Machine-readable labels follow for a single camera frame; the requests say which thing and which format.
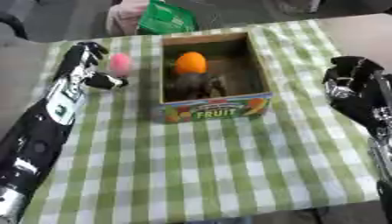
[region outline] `orange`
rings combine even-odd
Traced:
[[[176,60],[177,74],[204,74],[207,71],[206,58],[199,52],[186,52]]]

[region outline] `chair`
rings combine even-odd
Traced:
[[[14,31],[15,36],[21,39],[28,39],[25,27],[17,17],[14,17],[6,12],[0,11],[0,23],[4,23],[10,26],[10,28],[12,28],[12,30]]]

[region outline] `green bag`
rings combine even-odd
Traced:
[[[150,1],[149,6],[138,23],[139,34],[168,34],[175,32],[194,32],[198,25],[189,10]]]

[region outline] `pink cloth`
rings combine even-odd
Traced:
[[[112,36],[134,35],[137,22],[149,5],[150,0],[123,0],[110,7],[106,19],[106,30]]]

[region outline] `table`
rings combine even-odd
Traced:
[[[179,125],[149,121],[149,107],[158,101],[161,37],[98,40],[112,53],[133,56],[129,87],[90,91],[25,223],[191,221],[377,200],[363,129],[329,109],[322,95],[323,70],[339,53],[319,25],[343,53],[374,56],[386,66],[392,58],[380,57],[388,47],[381,40],[388,44],[391,21],[373,15],[207,31],[251,29],[260,37],[258,52],[276,95],[262,119]],[[355,35],[357,28],[366,28],[369,38]],[[374,40],[377,45],[365,44]],[[42,93],[71,44],[46,46],[45,63],[36,65],[40,84],[25,94]]]

